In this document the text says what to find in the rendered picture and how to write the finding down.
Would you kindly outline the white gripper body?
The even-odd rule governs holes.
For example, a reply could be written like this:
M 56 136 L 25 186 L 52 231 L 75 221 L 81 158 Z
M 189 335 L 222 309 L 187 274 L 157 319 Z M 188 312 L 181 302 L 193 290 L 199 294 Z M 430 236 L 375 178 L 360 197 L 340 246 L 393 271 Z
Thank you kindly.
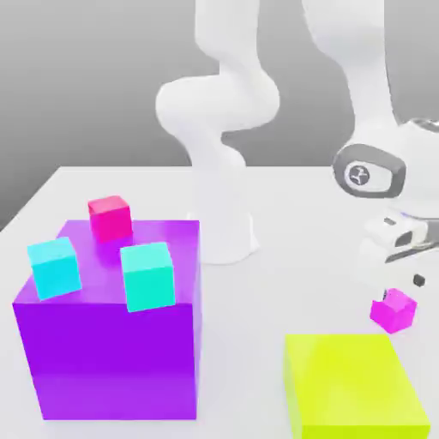
M 397 288 L 410 291 L 414 278 L 439 285 L 439 247 L 408 255 L 390 255 L 388 250 L 366 238 L 359 246 L 358 280 L 378 291 Z

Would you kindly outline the small magenta cube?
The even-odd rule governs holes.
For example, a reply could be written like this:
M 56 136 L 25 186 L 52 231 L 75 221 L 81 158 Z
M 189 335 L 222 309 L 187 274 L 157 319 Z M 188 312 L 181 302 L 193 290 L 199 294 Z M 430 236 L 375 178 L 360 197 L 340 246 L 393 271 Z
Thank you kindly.
M 417 306 L 418 302 L 404 292 L 387 289 L 382 301 L 372 301 L 370 319 L 388 334 L 394 334 L 412 325 Z

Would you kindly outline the small turquoise cube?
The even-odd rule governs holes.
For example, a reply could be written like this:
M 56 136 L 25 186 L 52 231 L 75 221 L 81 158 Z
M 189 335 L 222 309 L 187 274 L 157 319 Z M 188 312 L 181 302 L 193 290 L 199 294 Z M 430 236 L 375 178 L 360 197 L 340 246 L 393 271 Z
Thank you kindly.
M 124 247 L 120 256 L 128 312 L 176 304 L 174 267 L 167 243 Z

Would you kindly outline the small red cube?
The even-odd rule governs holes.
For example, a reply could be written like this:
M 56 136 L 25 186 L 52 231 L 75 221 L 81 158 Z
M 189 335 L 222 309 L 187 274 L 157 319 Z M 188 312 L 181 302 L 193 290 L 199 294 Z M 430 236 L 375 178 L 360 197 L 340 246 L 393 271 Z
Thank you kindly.
M 130 207 L 121 196 L 91 200 L 87 206 L 93 235 L 100 243 L 132 234 Z

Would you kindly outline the small cyan cube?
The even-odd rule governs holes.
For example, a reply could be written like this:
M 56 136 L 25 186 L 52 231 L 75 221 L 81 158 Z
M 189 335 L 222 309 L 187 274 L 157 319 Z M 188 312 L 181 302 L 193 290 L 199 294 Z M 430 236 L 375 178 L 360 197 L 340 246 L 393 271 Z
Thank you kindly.
M 76 252 L 68 237 L 29 245 L 27 254 L 40 300 L 82 288 Z

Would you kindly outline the large yellow-green box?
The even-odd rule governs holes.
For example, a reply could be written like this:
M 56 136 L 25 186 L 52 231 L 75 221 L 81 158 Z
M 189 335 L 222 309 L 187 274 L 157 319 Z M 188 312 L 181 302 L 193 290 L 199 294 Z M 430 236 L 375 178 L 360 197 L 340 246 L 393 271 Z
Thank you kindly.
M 383 334 L 288 334 L 292 439 L 428 439 L 430 421 Z

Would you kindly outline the large purple box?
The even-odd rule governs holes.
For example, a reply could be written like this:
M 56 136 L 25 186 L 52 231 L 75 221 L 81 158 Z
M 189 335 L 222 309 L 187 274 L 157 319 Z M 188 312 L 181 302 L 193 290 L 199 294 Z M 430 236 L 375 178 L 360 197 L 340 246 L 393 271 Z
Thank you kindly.
M 46 420 L 177 420 L 197 414 L 201 263 L 195 220 L 137 220 L 131 243 L 165 242 L 176 303 L 129 312 L 119 242 L 97 244 L 85 220 L 64 223 L 82 288 L 39 300 L 33 280 L 13 309 Z

